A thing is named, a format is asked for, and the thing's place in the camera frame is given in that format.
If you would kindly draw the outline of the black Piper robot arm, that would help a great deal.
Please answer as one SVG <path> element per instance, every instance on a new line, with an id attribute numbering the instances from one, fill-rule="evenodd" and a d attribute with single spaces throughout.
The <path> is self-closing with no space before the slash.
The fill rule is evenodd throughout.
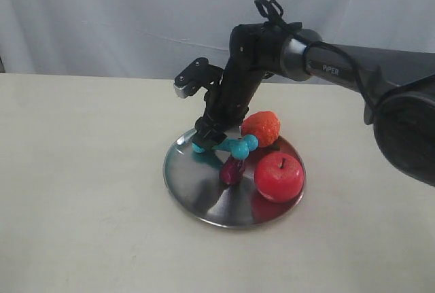
<path id="1" fill-rule="evenodd" d="M 269 24 L 241 24 L 230 34 L 230 57 L 207 95 L 194 143 L 210 150 L 240 125 L 268 74 L 294 81 L 318 77 L 358 92 L 364 122 L 386 159 L 404 174 L 434 184 L 434 55 L 331 45 L 312 30 L 287 33 Z"/>

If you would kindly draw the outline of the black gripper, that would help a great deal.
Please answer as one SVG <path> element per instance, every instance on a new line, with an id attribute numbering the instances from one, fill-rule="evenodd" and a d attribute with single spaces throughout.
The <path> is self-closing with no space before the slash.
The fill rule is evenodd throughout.
<path id="1" fill-rule="evenodd" d="M 193 143 L 208 150 L 221 144 L 226 131 L 242 123 L 249 103 L 264 79 L 266 72 L 256 65 L 254 53 L 235 50 L 224 70 L 219 84 L 206 85 L 206 108 L 195 123 Z"/>

